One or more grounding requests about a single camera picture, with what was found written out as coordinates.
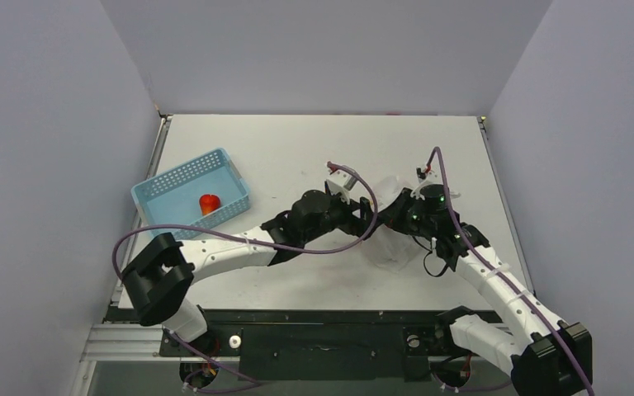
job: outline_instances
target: red object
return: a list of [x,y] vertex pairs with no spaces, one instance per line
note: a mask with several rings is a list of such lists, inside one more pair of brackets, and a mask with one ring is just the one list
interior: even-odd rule
[[220,198],[212,194],[205,194],[198,202],[201,204],[201,212],[204,216],[220,208]]

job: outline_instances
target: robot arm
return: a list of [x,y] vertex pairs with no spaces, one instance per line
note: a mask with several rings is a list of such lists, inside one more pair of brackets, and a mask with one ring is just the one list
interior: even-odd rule
[[[202,311],[185,299],[192,284],[247,266],[276,265],[300,254],[252,241],[304,248],[335,229],[364,234],[373,212],[368,199],[361,198],[357,203],[349,198],[355,182],[346,172],[332,169],[324,183],[326,192],[307,191],[290,210],[234,235],[234,239],[244,242],[218,238],[177,241],[170,233],[158,235],[122,272],[123,285],[140,324],[161,323],[183,341],[196,340],[208,326]],[[356,210],[360,210],[358,217],[353,214]]]
[[[592,376],[592,341],[581,323],[569,326],[529,292],[503,263],[492,247],[476,251],[490,264],[489,270],[473,254],[459,257],[456,274],[468,281],[502,319],[511,334],[483,321],[476,314],[462,315],[450,325],[451,339],[457,346],[482,356],[512,379],[519,394],[574,394],[584,388],[568,357],[551,335],[546,324],[523,299],[552,325],[570,347],[583,372]],[[504,274],[520,293],[504,282]]]

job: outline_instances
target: white knob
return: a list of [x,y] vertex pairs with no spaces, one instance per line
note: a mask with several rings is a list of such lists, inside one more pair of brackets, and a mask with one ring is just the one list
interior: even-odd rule
[[239,336],[232,336],[229,338],[229,347],[232,349],[237,349],[242,345],[242,338]]

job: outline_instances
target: screw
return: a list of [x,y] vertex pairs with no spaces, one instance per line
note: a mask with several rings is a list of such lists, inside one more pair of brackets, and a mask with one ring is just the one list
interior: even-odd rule
[[407,345],[409,345],[410,348],[416,348],[419,347],[419,337],[415,336],[414,334],[407,337]]

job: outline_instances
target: light blue plastic basket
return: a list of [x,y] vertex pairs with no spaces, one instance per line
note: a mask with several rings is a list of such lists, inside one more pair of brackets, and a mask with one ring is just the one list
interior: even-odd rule
[[[188,224],[212,229],[249,209],[249,187],[223,148],[217,148],[158,174],[130,191],[142,220],[149,225]],[[220,198],[220,208],[203,216],[198,200],[204,194]],[[156,236],[170,230],[155,229]],[[174,230],[176,239],[200,233]]]

